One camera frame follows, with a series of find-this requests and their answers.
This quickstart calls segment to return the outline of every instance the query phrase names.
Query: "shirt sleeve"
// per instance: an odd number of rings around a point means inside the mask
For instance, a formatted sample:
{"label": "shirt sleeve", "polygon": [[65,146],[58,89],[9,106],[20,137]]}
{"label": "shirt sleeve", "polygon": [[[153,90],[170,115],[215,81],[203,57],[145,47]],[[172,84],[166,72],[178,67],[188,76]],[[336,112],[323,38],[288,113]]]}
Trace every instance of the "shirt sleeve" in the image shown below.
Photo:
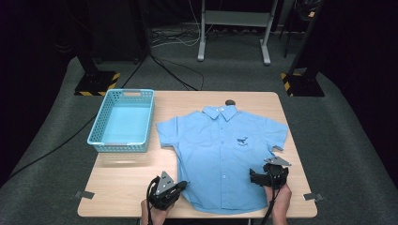
{"label": "shirt sleeve", "polygon": [[272,119],[266,119],[265,128],[265,136],[269,144],[269,149],[276,147],[279,150],[283,150],[284,142],[287,137],[288,126]]}
{"label": "shirt sleeve", "polygon": [[178,142],[177,118],[159,122],[156,125],[161,147],[174,146]]}

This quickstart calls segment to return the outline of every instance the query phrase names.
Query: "blue plastic basket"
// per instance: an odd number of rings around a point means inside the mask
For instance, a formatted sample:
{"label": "blue plastic basket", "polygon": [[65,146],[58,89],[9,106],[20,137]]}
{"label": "blue plastic basket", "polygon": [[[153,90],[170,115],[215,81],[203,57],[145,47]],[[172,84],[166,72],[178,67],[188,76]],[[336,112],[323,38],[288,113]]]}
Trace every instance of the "blue plastic basket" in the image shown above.
{"label": "blue plastic basket", "polygon": [[87,142],[98,152],[146,152],[154,105],[153,90],[108,90]]}

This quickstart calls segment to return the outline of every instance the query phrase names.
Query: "human hand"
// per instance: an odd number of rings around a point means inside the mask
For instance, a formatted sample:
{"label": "human hand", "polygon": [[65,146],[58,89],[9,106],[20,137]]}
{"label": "human hand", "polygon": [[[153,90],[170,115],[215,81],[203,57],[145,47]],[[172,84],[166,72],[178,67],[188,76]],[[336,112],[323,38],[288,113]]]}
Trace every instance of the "human hand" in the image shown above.
{"label": "human hand", "polygon": [[[166,210],[160,210],[155,207],[152,207],[150,209],[152,224],[162,225],[164,223],[164,220],[166,220],[167,215],[169,215],[170,210],[172,210],[173,207],[174,207],[173,204],[170,205]],[[148,224],[148,209],[146,206],[146,200],[143,200],[141,202],[141,224],[142,225]]]}
{"label": "human hand", "polygon": [[[272,200],[272,187],[264,186],[268,201]],[[275,204],[272,209],[272,222],[274,225],[287,224],[286,214],[290,206],[290,199],[292,198],[292,190],[285,184],[279,190],[278,197],[275,199]]]}

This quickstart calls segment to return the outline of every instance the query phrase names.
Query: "light stand base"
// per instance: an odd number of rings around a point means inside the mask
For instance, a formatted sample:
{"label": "light stand base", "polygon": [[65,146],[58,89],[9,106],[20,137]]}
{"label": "light stand base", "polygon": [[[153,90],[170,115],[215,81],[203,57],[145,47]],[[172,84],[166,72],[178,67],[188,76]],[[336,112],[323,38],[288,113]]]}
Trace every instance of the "light stand base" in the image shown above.
{"label": "light stand base", "polygon": [[290,97],[324,97],[319,83],[315,78],[309,79],[299,73],[281,74],[284,89]]}
{"label": "light stand base", "polygon": [[98,71],[94,74],[85,73],[75,88],[75,96],[105,96],[109,89],[115,88],[120,73],[114,71]]}

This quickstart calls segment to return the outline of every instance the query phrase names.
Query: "equipment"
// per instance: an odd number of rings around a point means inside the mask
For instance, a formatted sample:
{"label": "equipment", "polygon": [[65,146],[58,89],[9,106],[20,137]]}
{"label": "equipment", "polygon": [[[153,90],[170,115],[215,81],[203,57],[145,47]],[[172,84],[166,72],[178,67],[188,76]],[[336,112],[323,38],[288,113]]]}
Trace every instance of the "equipment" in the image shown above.
{"label": "equipment", "polygon": [[279,190],[283,185],[286,184],[287,175],[289,174],[289,169],[282,166],[291,166],[289,162],[285,161],[281,157],[271,157],[265,159],[266,164],[263,166],[265,174],[256,173],[254,170],[250,169],[250,181],[259,186],[267,186],[272,188],[272,200],[269,201],[269,207],[266,215],[264,216],[261,224],[265,224],[269,215],[272,212],[273,205],[275,203],[276,197],[279,194]]}
{"label": "equipment", "polygon": [[170,205],[174,204],[181,194],[181,191],[187,186],[186,181],[181,181],[178,184],[163,171],[161,177],[156,176],[151,183],[146,192],[146,207],[148,210],[148,224],[152,225],[152,218],[150,213],[149,203],[153,207],[166,210]]}

